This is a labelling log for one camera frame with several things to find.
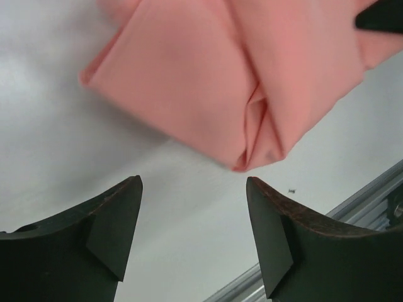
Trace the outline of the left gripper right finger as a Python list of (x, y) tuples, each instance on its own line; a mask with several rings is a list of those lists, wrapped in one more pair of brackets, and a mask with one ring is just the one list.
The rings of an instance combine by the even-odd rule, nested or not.
[(257, 177), (246, 184), (272, 301), (401, 301), (402, 225), (380, 232), (320, 214)]

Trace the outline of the pink pleated skirt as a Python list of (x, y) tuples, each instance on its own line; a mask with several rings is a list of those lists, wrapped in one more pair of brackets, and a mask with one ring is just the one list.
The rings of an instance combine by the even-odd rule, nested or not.
[(118, 31), (84, 86), (241, 172), (283, 160), (402, 33), (357, 29), (375, 1), (100, 1)]

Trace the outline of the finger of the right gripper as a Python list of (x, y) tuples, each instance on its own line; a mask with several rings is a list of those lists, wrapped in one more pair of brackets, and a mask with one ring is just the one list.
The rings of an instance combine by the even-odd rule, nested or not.
[(379, 0), (355, 18), (357, 29), (384, 33), (402, 33), (402, 0)]

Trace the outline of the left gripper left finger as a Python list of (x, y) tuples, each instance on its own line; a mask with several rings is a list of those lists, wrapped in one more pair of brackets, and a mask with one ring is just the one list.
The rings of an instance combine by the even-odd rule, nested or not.
[(1, 233), (2, 301), (113, 301), (142, 199), (131, 176), (46, 219)]

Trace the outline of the aluminium frame rail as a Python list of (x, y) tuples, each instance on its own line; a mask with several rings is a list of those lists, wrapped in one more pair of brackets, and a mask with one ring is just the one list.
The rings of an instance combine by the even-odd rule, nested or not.
[(211, 301), (401, 301), (402, 164), (328, 214), (246, 183), (258, 264)]

